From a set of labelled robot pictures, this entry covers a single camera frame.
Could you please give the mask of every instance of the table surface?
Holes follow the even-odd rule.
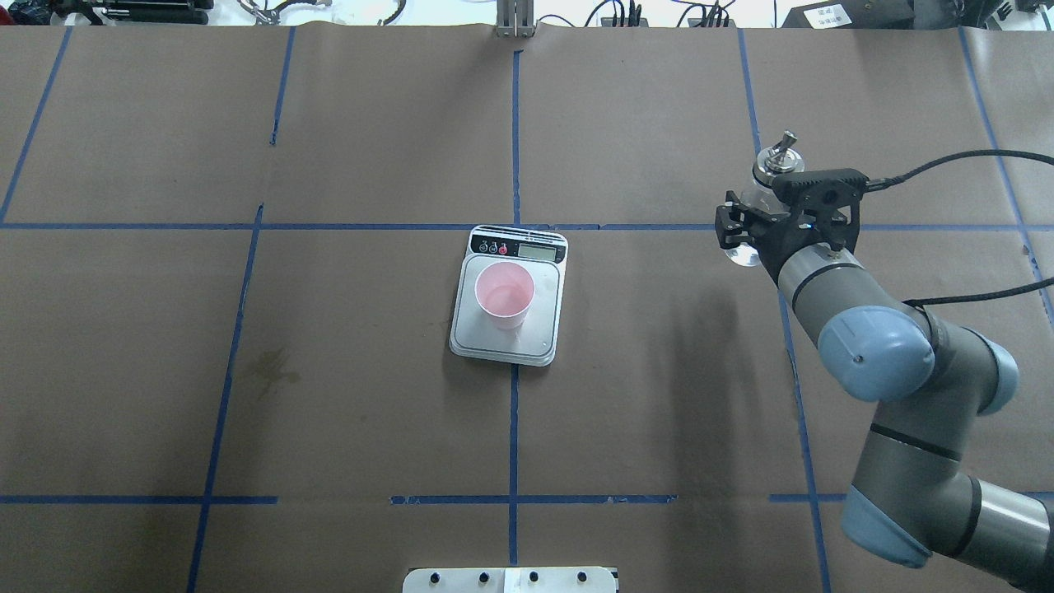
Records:
[[[0,36],[0,590],[397,591],[618,567],[624,591],[1011,591],[840,532],[873,407],[714,207],[785,127],[811,169],[1054,152],[1054,38],[486,25]],[[1054,270],[1054,171],[868,195],[898,298]],[[468,231],[566,235],[546,369],[447,347]],[[1054,491],[1047,293],[941,314],[1021,389],[964,470]]]

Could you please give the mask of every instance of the robotic arm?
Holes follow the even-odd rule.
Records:
[[[967,476],[976,416],[998,412],[1017,364],[980,334],[898,302],[853,255],[873,183],[852,169],[804,172],[787,132],[763,150],[754,181],[717,209],[718,240],[760,262],[853,397],[878,402],[842,513],[854,542],[921,568],[934,552],[1054,592],[1054,503]]]

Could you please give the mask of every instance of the white metal plate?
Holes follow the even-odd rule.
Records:
[[[536,576],[531,580],[531,573]],[[584,573],[585,580],[579,579]],[[480,575],[486,574],[486,582]],[[603,567],[416,569],[403,593],[618,593],[619,580]]]
[[[475,278],[495,261],[520,263],[534,278],[534,302],[522,327],[499,330],[475,300]],[[474,253],[462,264],[450,349],[457,355],[541,367],[555,356],[560,319],[560,269],[551,261]]]

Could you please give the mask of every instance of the scale platform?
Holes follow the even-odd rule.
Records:
[[[450,350],[458,356],[546,367],[557,356],[567,239],[507,226],[472,229],[462,262]],[[500,330],[475,300],[475,278],[489,264],[515,261],[534,279],[534,300],[523,325]]]

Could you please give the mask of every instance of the metal clamp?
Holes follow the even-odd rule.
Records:
[[[497,0],[499,37],[534,37],[534,0]]]

